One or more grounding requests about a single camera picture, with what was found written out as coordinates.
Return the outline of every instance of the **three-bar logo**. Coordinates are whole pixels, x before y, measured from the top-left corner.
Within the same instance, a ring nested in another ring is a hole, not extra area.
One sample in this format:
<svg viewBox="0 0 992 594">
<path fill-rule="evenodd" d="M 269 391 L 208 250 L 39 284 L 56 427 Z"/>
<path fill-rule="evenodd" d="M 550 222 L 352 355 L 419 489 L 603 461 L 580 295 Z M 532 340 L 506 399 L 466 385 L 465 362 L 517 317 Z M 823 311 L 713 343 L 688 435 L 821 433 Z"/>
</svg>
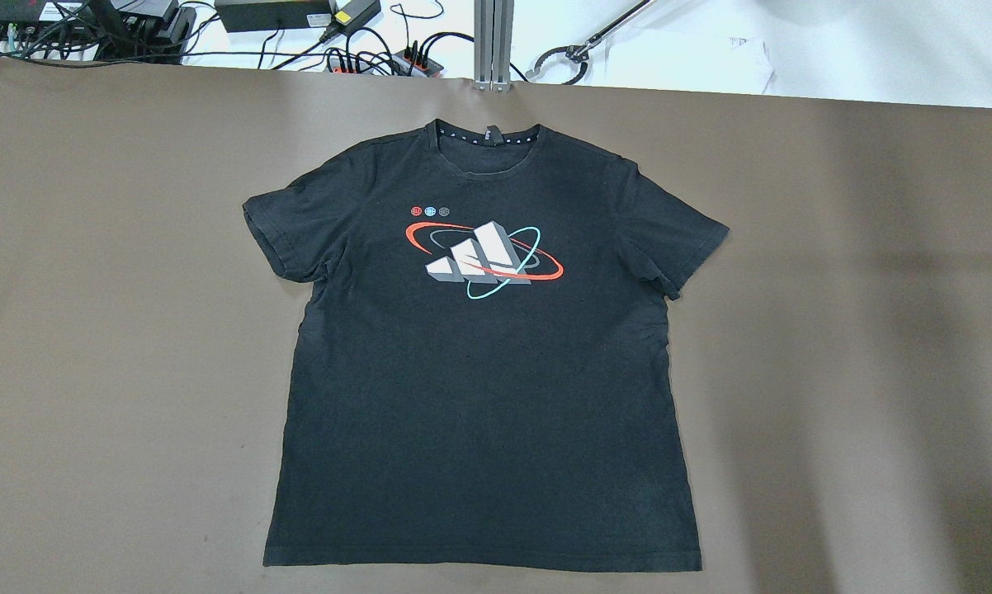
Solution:
<svg viewBox="0 0 992 594">
<path fill-rule="evenodd" d="M 443 236 L 446 234 L 451 234 L 454 239 L 445 240 Z M 435 253 L 423 247 L 419 242 L 420 236 L 428 238 L 431 247 L 447 251 L 447 256 L 431 260 L 425 270 L 435 281 L 465 282 L 466 296 L 470 299 L 492 296 L 507 285 L 555 281 L 564 273 L 559 260 L 540 248 L 541 230 L 536 227 L 522 227 L 508 233 L 496 221 L 479 227 L 423 221 L 409 225 L 405 236 L 415 248 L 429 255 Z M 531 241 L 523 241 L 516 236 Z M 476 283 L 496 286 L 477 293 L 474 290 Z"/>
</svg>

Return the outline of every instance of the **t-shirt hem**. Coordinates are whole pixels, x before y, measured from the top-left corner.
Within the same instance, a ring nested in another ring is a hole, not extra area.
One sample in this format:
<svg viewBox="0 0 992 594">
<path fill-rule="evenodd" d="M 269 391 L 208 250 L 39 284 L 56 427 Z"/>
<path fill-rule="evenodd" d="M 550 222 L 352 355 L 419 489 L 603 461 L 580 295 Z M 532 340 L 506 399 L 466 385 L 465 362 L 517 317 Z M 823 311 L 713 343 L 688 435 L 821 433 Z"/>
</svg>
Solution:
<svg viewBox="0 0 992 594">
<path fill-rule="evenodd" d="M 266 546 L 262 564 L 482 563 L 570 572 L 672 573 L 702 570 L 701 553 L 580 554 L 493 546 Z"/>
<path fill-rule="evenodd" d="M 265 253 L 269 266 L 272 266 L 272 271 L 282 278 L 292 275 L 290 264 L 295 262 L 295 247 L 284 236 L 280 226 L 253 200 L 243 203 L 243 217 L 247 220 L 247 227 L 254 240 Z"/>
</svg>

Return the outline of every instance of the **adidas logo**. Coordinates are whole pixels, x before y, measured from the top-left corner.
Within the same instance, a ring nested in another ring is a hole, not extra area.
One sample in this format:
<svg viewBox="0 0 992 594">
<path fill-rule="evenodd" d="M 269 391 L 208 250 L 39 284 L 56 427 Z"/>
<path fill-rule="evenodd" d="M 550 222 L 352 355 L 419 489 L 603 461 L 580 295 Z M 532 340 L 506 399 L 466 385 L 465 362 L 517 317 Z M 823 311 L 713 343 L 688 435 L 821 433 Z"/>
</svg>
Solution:
<svg viewBox="0 0 992 594">
<path fill-rule="evenodd" d="M 507 230 L 496 221 L 474 229 L 474 237 L 448 248 L 451 256 L 427 264 L 430 276 L 442 282 L 481 282 L 530 285 Z"/>
</svg>

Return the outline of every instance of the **black cable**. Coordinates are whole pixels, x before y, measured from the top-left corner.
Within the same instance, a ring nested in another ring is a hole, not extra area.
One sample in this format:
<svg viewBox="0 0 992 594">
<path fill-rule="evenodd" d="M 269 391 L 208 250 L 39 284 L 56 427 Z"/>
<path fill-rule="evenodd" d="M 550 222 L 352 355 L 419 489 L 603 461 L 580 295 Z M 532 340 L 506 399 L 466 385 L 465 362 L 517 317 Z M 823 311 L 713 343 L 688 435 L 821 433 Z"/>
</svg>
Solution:
<svg viewBox="0 0 992 594">
<path fill-rule="evenodd" d="M 90 26 L 90 24 L 87 21 L 78 18 L 78 13 L 81 11 L 85 11 L 86 8 L 88 8 L 87 4 L 82 3 L 81 7 L 78 8 L 66 8 L 63 7 L 63 5 L 61 4 L 54 4 L 54 6 L 59 11 L 59 14 L 63 15 L 62 18 L 59 19 L 58 21 L 51 22 L 50 24 L 48 24 L 48 26 L 45 26 L 45 28 L 42 31 L 39 31 L 39 33 L 37 33 L 37 38 L 35 39 L 35 42 L 33 42 L 33 45 L 28 46 L 28 48 L 25 48 L 24 50 L 21 51 L 21 53 L 24 56 L 31 56 L 31 54 L 37 52 L 37 50 L 40 50 L 40 48 L 42 48 L 43 42 L 47 41 L 48 38 L 50 38 L 53 34 L 57 34 L 60 31 L 65 31 L 66 26 L 68 26 L 68 24 L 73 23 L 74 21 L 81 22 L 84 26 Z M 48 52 L 50 52 L 51 50 L 52 48 L 45 50 L 46 57 L 48 56 Z"/>
<path fill-rule="evenodd" d="M 529 79 L 526 78 L 526 75 L 525 74 L 522 74 L 522 71 L 518 70 L 518 67 L 516 67 L 516 65 L 514 65 L 514 63 L 511 63 L 511 70 L 512 71 L 515 71 L 516 73 L 518 73 L 518 76 L 520 76 L 520 78 L 522 78 L 522 80 L 525 80 L 526 83 L 529 83 Z"/>
<path fill-rule="evenodd" d="M 148 58 L 186 58 L 195 56 L 256 56 L 257 52 L 194 52 L 194 53 L 181 53 L 181 54 L 148 54 L 141 56 L 130 56 L 127 58 L 116 58 L 113 60 L 99 61 L 99 63 L 93 64 L 59 64 L 50 63 L 49 61 L 39 60 L 36 58 L 29 58 L 20 56 L 14 53 L 1 52 L 0 58 L 12 58 L 13 60 L 24 61 L 24 63 L 37 64 L 37 65 L 50 65 L 54 68 L 102 68 L 105 65 L 113 64 L 142 64 L 141 60 Z M 293 56 L 295 59 L 299 58 L 314 58 L 323 56 L 324 54 L 292 54 L 286 52 L 268 52 L 270 56 Z"/>
<path fill-rule="evenodd" d="M 187 49 L 187 53 L 189 54 L 191 52 L 194 52 L 196 46 L 199 45 L 199 40 L 202 39 L 202 31 L 205 31 L 206 27 L 210 26 L 210 23 L 217 22 L 220 19 L 221 16 L 217 15 L 216 13 L 213 16 L 210 16 L 209 19 L 206 19 L 201 24 L 199 24 L 199 29 L 195 30 L 195 33 L 190 34 L 187 37 L 184 37 L 184 39 L 182 39 L 182 42 L 180 42 L 180 44 L 178 45 L 184 45 L 190 38 L 195 37 L 195 40 L 191 42 L 191 48 Z"/>
<path fill-rule="evenodd" d="M 269 41 L 273 41 L 273 39 L 275 39 L 277 37 L 277 35 L 280 35 L 280 31 L 282 31 L 282 30 L 284 30 L 284 29 L 282 29 L 282 27 L 280 27 L 280 29 L 274 30 L 272 32 L 272 35 L 266 37 L 265 38 L 265 41 L 262 41 L 262 52 L 261 52 L 261 55 L 259 55 L 257 57 L 257 70 L 262 70 L 262 61 L 265 60 L 265 48 L 266 48 L 266 45 L 269 45 Z"/>
<path fill-rule="evenodd" d="M 398 2 L 397 4 L 390 5 L 390 12 L 393 12 L 395 15 L 399 17 L 402 16 L 406 19 L 421 19 L 421 20 L 436 19 L 440 15 L 444 14 L 444 4 L 441 3 L 441 0 L 433 0 L 433 3 L 437 4 L 437 7 L 440 8 L 440 11 L 436 15 L 409 15 L 407 14 L 407 12 L 404 11 L 404 4 L 400 2 Z"/>
<path fill-rule="evenodd" d="M 433 49 L 433 44 L 436 44 L 436 42 L 446 37 L 457 37 L 459 39 L 465 39 L 469 42 L 472 42 L 472 44 L 474 42 L 474 37 L 467 35 L 466 33 L 459 33 L 459 31 L 441 31 L 441 33 L 435 33 L 429 36 L 427 39 L 424 39 L 423 45 L 419 46 L 419 53 L 422 54 L 423 57 L 422 64 L 424 65 L 424 67 L 427 67 L 427 65 L 429 65 L 429 53 L 431 53 L 431 49 Z M 525 80 L 525 82 L 529 82 L 529 78 L 526 78 L 526 75 L 522 74 L 522 71 L 518 70 L 518 67 L 516 67 L 514 63 L 511 63 L 511 70 L 517 73 L 518 76 L 522 78 L 522 80 Z"/>
<path fill-rule="evenodd" d="M 428 59 L 429 49 L 432 48 L 433 44 L 435 44 L 436 41 L 439 41 L 439 39 L 446 37 L 458 37 L 459 39 L 474 42 L 474 37 L 467 35 L 466 33 L 458 33 L 458 31 L 441 31 L 441 33 L 435 33 L 427 39 L 423 39 L 422 44 L 419 46 L 419 53 L 422 55 L 423 60 Z"/>
<path fill-rule="evenodd" d="M 319 48 L 321 45 L 327 44 L 327 42 L 330 41 L 337 34 L 338 34 L 338 26 L 335 26 L 334 24 L 330 24 L 330 26 L 327 26 L 327 29 L 319 37 L 319 41 L 316 41 L 315 44 L 313 45 L 309 45 L 309 48 L 305 49 L 304 52 L 297 54 L 295 57 L 281 61 L 281 63 L 275 65 L 275 67 L 272 70 L 280 70 L 280 68 L 284 68 L 285 65 L 293 63 L 293 61 L 296 61 L 300 57 L 304 57 L 306 54 L 311 52 L 311 50 L 315 50 L 316 48 Z"/>
<path fill-rule="evenodd" d="M 202 2 L 201 0 L 184 0 L 180 3 L 182 7 L 186 7 L 189 4 L 199 4 L 201 7 L 208 7 L 211 11 L 217 12 L 217 7 L 214 7 L 214 5 L 209 2 Z"/>
<path fill-rule="evenodd" d="M 324 52 L 322 54 L 314 54 L 314 57 L 322 57 L 322 58 L 324 58 L 324 60 L 323 61 L 319 61 L 316 64 L 309 64 L 309 65 L 307 65 L 307 67 L 299 68 L 299 70 L 297 70 L 297 72 L 304 72 L 304 71 L 307 71 L 307 70 L 312 70 L 312 68 L 319 67 L 319 65 L 322 65 L 322 67 L 325 67 L 326 68 L 327 65 L 328 65 L 327 58 L 330 57 L 330 53 L 328 53 L 328 52 L 331 52 L 331 50 L 340 50 L 340 49 L 338 49 L 338 48 L 330 48 L 330 49 L 326 49 L 326 50 L 324 49 Z"/>
<path fill-rule="evenodd" d="M 378 37 L 379 38 L 379 42 L 382 44 L 383 48 L 386 49 L 386 53 L 387 54 L 390 54 L 390 56 L 393 56 L 394 55 L 393 52 L 390 52 L 390 46 L 386 44 L 386 40 L 383 39 L 382 36 L 379 35 L 378 31 L 376 31 L 374 29 L 371 29 L 371 27 L 369 27 L 369 26 L 362 26 L 362 27 L 360 27 L 360 29 L 357 29 L 356 31 L 353 31 L 352 33 L 350 33 L 349 35 L 346 36 L 346 53 L 350 53 L 349 52 L 349 40 L 352 39 L 353 38 L 353 35 L 356 35 L 358 31 L 368 31 L 368 33 L 371 33 L 372 35 L 375 35 L 375 37 Z"/>
<path fill-rule="evenodd" d="M 401 16 L 401 18 L 404 19 L 405 48 L 412 44 L 412 34 L 409 33 L 409 19 L 431 20 L 444 14 L 444 4 L 440 3 L 440 0 L 433 0 L 433 2 L 440 8 L 440 11 L 436 15 L 409 15 L 404 11 L 404 4 L 398 2 L 397 4 L 390 5 L 390 12 L 393 12 L 395 15 Z"/>
<path fill-rule="evenodd" d="M 371 56 L 371 59 L 368 59 L 367 57 L 365 57 L 365 54 L 368 55 L 368 56 Z M 357 72 L 357 74 L 364 74 L 364 72 L 367 72 L 367 71 L 371 70 L 372 68 L 375 68 L 380 73 L 382 73 L 384 75 L 387 75 L 387 76 L 398 76 L 398 75 L 403 74 L 401 72 L 401 64 L 397 64 L 394 61 L 394 57 L 391 56 L 390 53 L 388 53 L 388 52 L 380 52 L 378 54 L 376 54 L 374 52 L 357 52 L 357 56 L 364 57 L 365 58 L 365 61 L 368 64 L 368 67 L 367 68 L 364 68 L 364 70 L 362 70 L 360 72 Z M 382 70 L 382 68 L 380 68 L 380 67 L 382 67 L 382 65 L 387 65 L 387 67 L 390 67 L 390 71 L 389 72 L 386 72 L 386 71 Z"/>
</svg>

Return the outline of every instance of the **t-shirt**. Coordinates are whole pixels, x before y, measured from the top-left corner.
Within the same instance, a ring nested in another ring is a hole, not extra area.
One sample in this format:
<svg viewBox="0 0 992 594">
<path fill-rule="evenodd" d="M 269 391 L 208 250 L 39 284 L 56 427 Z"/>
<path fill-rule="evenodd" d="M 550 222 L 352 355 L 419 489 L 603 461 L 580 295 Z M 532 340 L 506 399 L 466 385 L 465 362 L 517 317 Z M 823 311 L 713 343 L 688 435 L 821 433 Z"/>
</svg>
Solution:
<svg viewBox="0 0 992 594">
<path fill-rule="evenodd" d="M 544 125 L 442 120 L 243 210 L 314 283 L 263 564 L 700 570 L 665 297 L 727 227 Z"/>
</svg>

